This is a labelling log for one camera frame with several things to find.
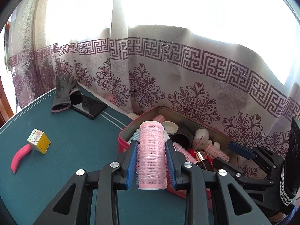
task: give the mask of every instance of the pink plastic toy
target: pink plastic toy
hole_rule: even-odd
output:
[[[10,168],[13,171],[13,173],[16,173],[20,160],[29,152],[31,152],[31,146],[30,144],[27,144],[15,154],[15,156],[13,157],[13,161],[10,165]]]

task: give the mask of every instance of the small box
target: small box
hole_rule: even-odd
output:
[[[37,129],[34,129],[31,132],[27,141],[32,146],[32,148],[36,149],[37,151],[43,154],[46,153],[51,143],[50,140],[45,135],[45,133]]]

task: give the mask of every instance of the white curtain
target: white curtain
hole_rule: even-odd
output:
[[[300,119],[300,30],[282,0],[23,0],[11,27],[22,107],[71,73],[127,112],[164,105],[283,157]]]

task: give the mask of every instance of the pink storage box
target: pink storage box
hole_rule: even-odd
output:
[[[124,128],[120,132],[119,137],[118,137],[118,151],[119,151],[119,153],[122,153],[122,152],[125,152],[125,151],[128,150],[129,144],[127,143],[127,141],[129,141],[131,136],[133,136],[135,131],[140,127],[141,123],[143,123],[145,121],[152,120],[157,115],[163,115],[165,117],[166,121],[171,121],[171,122],[174,122],[176,124],[178,124],[179,122],[183,122],[192,131],[196,131],[197,129],[199,129],[201,127],[207,128],[207,130],[209,132],[210,140],[212,140],[213,142],[214,141],[218,142],[221,146],[221,150],[230,157],[229,163],[237,166],[237,164],[238,164],[237,163],[237,155],[235,153],[231,152],[230,150],[228,150],[228,148],[227,148],[228,143],[233,141],[232,139],[230,139],[227,136],[213,130],[212,128],[210,128],[210,127],[208,127],[204,124],[200,124],[200,123],[196,122],[195,120],[190,119],[187,116],[184,116],[180,113],[175,112],[174,110],[168,109],[168,108],[163,107],[163,106],[156,107],[154,109],[151,109],[151,110],[143,113],[138,118],[133,120],[126,128]],[[184,198],[184,199],[186,199],[186,190],[176,191],[169,185],[169,182],[168,182],[167,190],[174,193],[174,194],[176,194],[176,195],[178,195],[178,196],[180,196],[180,197],[182,197],[182,198]],[[208,207],[210,209],[212,209],[211,193],[210,193],[209,189],[206,190],[206,195],[207,195]]]

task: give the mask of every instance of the white container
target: white container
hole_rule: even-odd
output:
[[[213,143],[213,146],[214,146],[215,148],[217,148],[218,150],[221,149],[221,146],[220,146],[220,144],[219,144],[218,142],[214,142],[214,143]]]
[[[173,136],[173,134],[175,134],[178,130],[178,125],[170,121],[165,121],[161,125],[164,127],[170,137]]]
[[[203,151],[209,144],[209,132],[207,129],[198,129],[195,133],[194,140],[192,143],[193,150]]]

